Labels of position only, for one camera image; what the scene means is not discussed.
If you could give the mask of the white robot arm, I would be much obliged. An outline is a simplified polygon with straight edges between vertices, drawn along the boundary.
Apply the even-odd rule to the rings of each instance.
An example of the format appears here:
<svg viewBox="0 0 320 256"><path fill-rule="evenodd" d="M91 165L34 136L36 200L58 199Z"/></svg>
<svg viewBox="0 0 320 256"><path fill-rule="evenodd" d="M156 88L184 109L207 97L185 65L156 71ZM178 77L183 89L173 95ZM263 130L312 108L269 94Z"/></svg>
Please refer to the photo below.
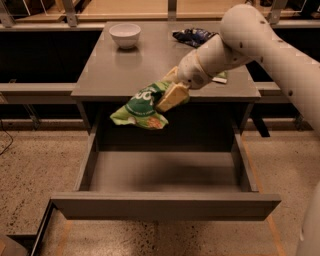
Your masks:
<svg viewBox="0 0 320 256"><path fill-rule="evenodd" d="M222 71L257 62L316 132L320 132L320 62L282 40L253 6L239 4L223 16L219 33L182 58L165 76L171 82L156 108L182 103Z"/></svg>

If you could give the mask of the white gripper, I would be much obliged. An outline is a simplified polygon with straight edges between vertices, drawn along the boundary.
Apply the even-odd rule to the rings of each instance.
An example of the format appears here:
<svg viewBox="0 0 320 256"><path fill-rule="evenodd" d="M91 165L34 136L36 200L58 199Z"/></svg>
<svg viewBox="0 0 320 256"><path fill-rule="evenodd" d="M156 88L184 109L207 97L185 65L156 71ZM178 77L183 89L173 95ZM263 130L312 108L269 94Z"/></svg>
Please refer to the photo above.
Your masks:
<svg viewBox="0 0 320 256"><path fill-rule="evenodd" d="M184 56L178 67L173 67L163 78L164 82L157 82L162 96L156 104L156 110L166 112L189 99L189 88L199 90L212 81L201 66L197 51L192 50Z"/></svg>

